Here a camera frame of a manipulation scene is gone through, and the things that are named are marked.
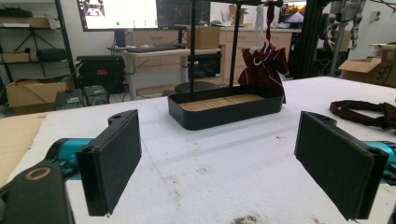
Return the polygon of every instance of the wooden tray bottom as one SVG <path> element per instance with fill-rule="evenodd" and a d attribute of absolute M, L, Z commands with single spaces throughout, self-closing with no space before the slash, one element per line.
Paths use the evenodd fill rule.
<path fill-rule="evenodd" d="M 237 105 L 251 101 L 258 101 L 262 99 L 264 98 L 255 94 L 240 94 L 234 96 L 214 98 L 209 100 L 188 102 L 188 103 L 180 104 L 180 107 L 186 111 L 202 111 L 202 110 L 213 109 L 226 105 Z"/>

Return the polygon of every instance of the black tray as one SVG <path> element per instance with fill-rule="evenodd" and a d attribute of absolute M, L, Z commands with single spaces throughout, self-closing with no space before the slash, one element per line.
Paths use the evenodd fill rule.
<path fill-rule="evenodd" d="M 224 105 L 215 108 L 190 111 L 181 105 L 221 97 L 253 94 L 261 97 L 259 100 Z M 168 96 L 169 114 L 187 130 L 202 130 L 222 124 L 252 119 L 280 111 L 283 95 L 253 86 L 237 86 L 208 91 L 177 93 Z"/>

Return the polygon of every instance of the red fabric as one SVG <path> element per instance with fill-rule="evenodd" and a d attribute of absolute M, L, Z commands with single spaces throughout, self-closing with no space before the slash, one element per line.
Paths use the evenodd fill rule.
<path fill-rule="evenodd" d="M 278 73 L 289 74 L 289 66 L 286 59 L 285 49 L 276 49 L 271 45 L 271 23 L 274 20 L 274 6 L 269 6 L 267 12 L 267 31 L 266 37 L 269 42 L 267 51 L 266 46 L 260 50 L 250 52 L 250 49 L 242 49 L 246 68 L 241 73 L 238 83 L 240 85 L 254 85 L 270 89 L 285 95 L 282 80 Z"/>

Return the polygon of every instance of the brown strap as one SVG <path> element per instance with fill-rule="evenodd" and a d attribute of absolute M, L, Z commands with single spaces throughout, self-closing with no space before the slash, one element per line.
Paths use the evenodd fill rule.
<path fill-rule="evenodd" d="M 353 110 L 370 110 L 384 114 L 382 117 L 371 118 Z M 396 129 L 396 107 L 388 103 L 374 105 L 363 101 L 338 101 L 330 104 L 330 110 L 341 119 L 361 123 L 366 126 L 389 127 Z"/>

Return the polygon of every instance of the desk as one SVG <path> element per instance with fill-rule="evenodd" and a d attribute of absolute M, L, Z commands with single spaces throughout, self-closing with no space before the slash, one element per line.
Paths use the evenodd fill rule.
<path fill-rule="evenodd" d="M 355 223 L 344 220 L 295 159 L 300 112 L 336 119 L 360 140 L 396 142 L 393 130 L 342 120 L 329 110 L 330 102 L 346 99 L 395 105 L 395 89 L 336 77 L 285 81 L 284 87 L 288 103 L 279 113 L 194 132 L 168 114 L 165 97 L 48 113 L 10 179 L 41 161 L 59 138 L 93 138 L 108 117 L 138 109 L 143 155 L 113 215 L 89 217 L 81 182 L 66 182 L 77 223 Z M 370 219 L 359 223 L 387 223 L 395 202 L 396 188 L 380 185 Z"/>
<path fill-rule="evenodd" d="M 210 54 L 221 51 L 221 49 L 197 49 L 195 54 Z M 121 53 L 122 58 L 125 62 L 125 72 L 127 75 L 128 85 L 129 85 L 129 93 L 131 94 L 131 100 L 136 99 L 136 77 L 137 76 L 146 76 L 147 74 L 141 73 L 138 74 L 134 71 L 134 59 L 150 59 L 150 58 L 161 58 L 167 56 L 180 56 L 183 59 L 182 65 L 180 67 L 180 80 L 181 82 L 188 81 L 188 56 L 191 51 L 189 49 L 172 49 L 172 50 L 163 50 L 163 51 L 155 51 L 155 52 L 147 52 L 147 53 L 132 53 L 123 51 Z"/>

